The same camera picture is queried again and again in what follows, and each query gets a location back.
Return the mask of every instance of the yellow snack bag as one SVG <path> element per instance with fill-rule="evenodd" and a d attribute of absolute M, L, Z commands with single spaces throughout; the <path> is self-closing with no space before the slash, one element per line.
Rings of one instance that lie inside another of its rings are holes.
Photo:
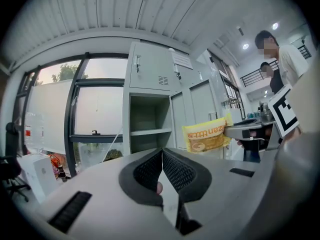
<path fill-rule="evenodd" d="M 229 145 L 231 138 L 224 135 L 225 126 L 232 126 L 232 117 L 225 117 L 190 126 L 183 126 L 183 137 L 188 152 L 202 153 Z"/>

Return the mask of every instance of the railing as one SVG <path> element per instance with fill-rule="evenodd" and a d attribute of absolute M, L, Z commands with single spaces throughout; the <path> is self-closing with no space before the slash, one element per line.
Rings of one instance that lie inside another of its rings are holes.
<path fill-rule="evenodd" d="M 300 51 L 300 53 L 302 54 L 302 56 L 305 58 L 305 59 L 308 59 L 311 57 L 311 54 L 310 52 L 308 51 L 307 47 L 305 45 L 302 45 L 301 47 L 298 48 L 298 50 Z M 278 70 L 279 69 L 279 64 L 278 64 L 278 61 L 277 60 L 274 60 L 273 62 L 271 62 L 269 64 L 271 66 L 271 68 L 273 70 Z M 262 72 L 259 69 L 249 73 L 249 74 L 246 74 L 244 75 L 243 77 L 241 77 L 242 79 L 242 82 L 244 84 L 244 87 L 247 87 L 249 85 L 252 85 L 258 81 L 261 81 L 263 79 L 265 79 L 267 76 L 266 76 L 266 73 L 265 72 Z"/>
<path fill-rule="evenodd" d="M 279 69 L 279 64 L 277 60 L 274 60 L 269 64 L 273 70 Z M 261 69 L 257 69 L 249 74 L 244 75 L 241 77 L 244 87 L 252 85 L 258 81 L 261 81 L 267 77 L 265 72 L 262 72 Z"/>
<path fill-rule="evenodd" d="M 311 57 L 311 54 L 305 45 L 302 45 L 301 47 L 299 47 L 298 50 L 300 51 L 300 53 L 305 59 L 308 59 Z"/>

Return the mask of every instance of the locker vent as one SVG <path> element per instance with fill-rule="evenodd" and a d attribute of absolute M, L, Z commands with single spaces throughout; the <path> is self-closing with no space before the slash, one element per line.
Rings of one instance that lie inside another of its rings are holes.
<path fill-rule="evenodd" d="M 165 76 L 158 76 L 158 82 L 159 82 L 159 85 L 165 85 L 165 86 L 169 85 L 168 77 L 165 77 Z"/>

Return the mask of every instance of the open shelf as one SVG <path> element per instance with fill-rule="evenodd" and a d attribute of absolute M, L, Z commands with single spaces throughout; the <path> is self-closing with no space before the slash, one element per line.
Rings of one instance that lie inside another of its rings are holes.
<path fill-rule="evenodd" d="M 172 148 L 174 143 L 171 135 L 171 132 L 163 132 L 159 134 L 131 136 L 131 153 L 136 153 L 155 148 Z"/>
<path fill-rule="evenodd" d="M 130 97 L 131 153 L 173 147 L 169 96 Z"/>
<path fill-rule="evenodd" d="M 163 133 L 170 133 L 171 131 L 172 131 L 171 128 L 136 130 L 136 131 L 131 132 L 131 136 L 141 136 L 141 135 L 149 135 L 149 134 L 163 134 Z"/>

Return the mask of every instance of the locker door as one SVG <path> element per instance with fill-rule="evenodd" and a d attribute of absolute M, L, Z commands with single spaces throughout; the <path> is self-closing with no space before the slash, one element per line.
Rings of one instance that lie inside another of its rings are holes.
<path fill-rule="evenodd" d="M 170 91 L 173 84 L 173 69 L 170 67 L 165 48 L 137 43 L 131 65 L 130 87 Z"/>
<path fill-rule="evenodd" d="M 209 80 L 190 88 L 192 108 L 196 124 L 217 119 L 217 110 Z"/>
<path fill-rule="evenodd" d="M 173 125 L 175 134 L 176 148 L 187 150 L 184 141 L 182 126 L 187 126 L 187 118 L 185 113 L 185 102 L 182 92 L 171 97 L 172 110 L 173 110 Z"/>

